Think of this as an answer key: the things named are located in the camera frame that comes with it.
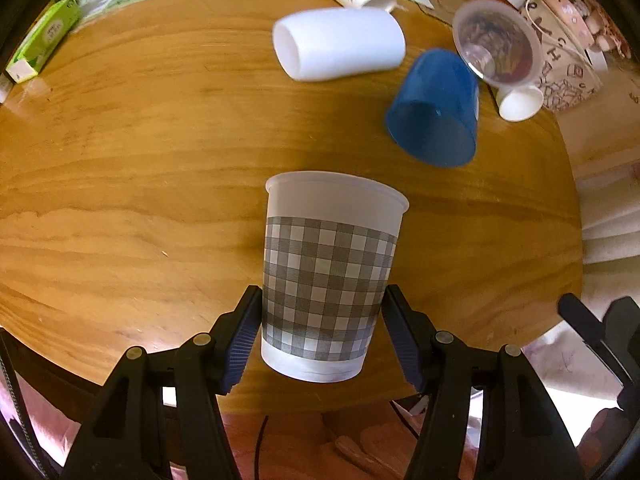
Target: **clear plastic cup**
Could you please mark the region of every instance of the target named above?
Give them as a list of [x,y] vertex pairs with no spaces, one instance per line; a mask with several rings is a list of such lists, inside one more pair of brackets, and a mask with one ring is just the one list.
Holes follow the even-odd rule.
[[542,72],[542,48],[535,31],[504,3],[464,4],[453,17],[453,39],[469,68],[496,88],[525,86]]

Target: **green box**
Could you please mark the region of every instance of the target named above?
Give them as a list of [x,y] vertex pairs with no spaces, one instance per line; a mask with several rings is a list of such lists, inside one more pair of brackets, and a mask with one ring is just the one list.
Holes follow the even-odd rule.
[[7,73],[17,83],[36,77],[49,56],[80,18],[75,0],[60,0],[37,21],[15,51]]

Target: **cup rim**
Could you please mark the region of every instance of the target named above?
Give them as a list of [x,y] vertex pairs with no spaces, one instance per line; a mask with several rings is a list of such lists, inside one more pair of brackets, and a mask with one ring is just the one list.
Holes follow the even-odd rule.
[[273,25],[271,36],[280,66],[290,78],[299,79],[302,71],[300,48],[287,23],[278,20]]
[[[535,99],[534,105],[527,110],[527,113],[522,116],[517,116],[516,118],[507,118],[504,114],[504,109],[502,108],[503,104],[507,104],[509,97],[516,94],[526,94],[530,96],[532,99]],[[519,122],[526,121],[527,119],[532,118],[535,114],[540,111],[540,108],[543,107],[545,102],[545,95],[543,91],[535,85],[526,85],[518,88],[512,89],[500,89],[496,92],[495,100],[498,103],[498,111],[500,113],[500,117],[502,117],[505,121],[509,122]]]
[[409,209],[409,201],[397,189],[387,186],[386,184],[382,184],[381,182],[371,180],[370,178],[364,178],[362,176],[355,176],[347,173],[336,173],[334,171],[287,171],[286,173],[279,173],[269,178],[264,187],[267,192],[270,192],[271,187],[274,185],[284,184],[285,182],[291,182],[292,180],[298,182],[331,182],[333,184],[341,184],[343,186],[370,189],[396,200],[396,202],[402,206],[403,213]]

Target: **wooden table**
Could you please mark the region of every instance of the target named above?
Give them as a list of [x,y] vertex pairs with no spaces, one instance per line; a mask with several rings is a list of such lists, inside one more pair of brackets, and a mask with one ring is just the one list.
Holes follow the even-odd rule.
[[[507,123],[482,86],[464,168],[412,159],[383,115],[412,60],[453,49],[415,4],[396,10],[398,70],[302,84],[274,21],[332,0],[148,0],[62,44],[0,108],[0,324],[102,383],[126,348],[179,346],[262,283],[271,175],[328,170],[404,193],[390,281],[468,344],[524,345],[580,293],[578,200],[554,117]],[[328,410],[411,393],[383,323],[362,373],[309,384],[254,347],[227,412]]]

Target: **gray checkered pattern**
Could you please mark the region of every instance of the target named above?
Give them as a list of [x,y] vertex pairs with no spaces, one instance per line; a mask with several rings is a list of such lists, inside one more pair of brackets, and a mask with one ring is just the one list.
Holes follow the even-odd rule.
[[349,224],[268,218],[262,294],[267,343],[317,361],[363,356],[397,241]]

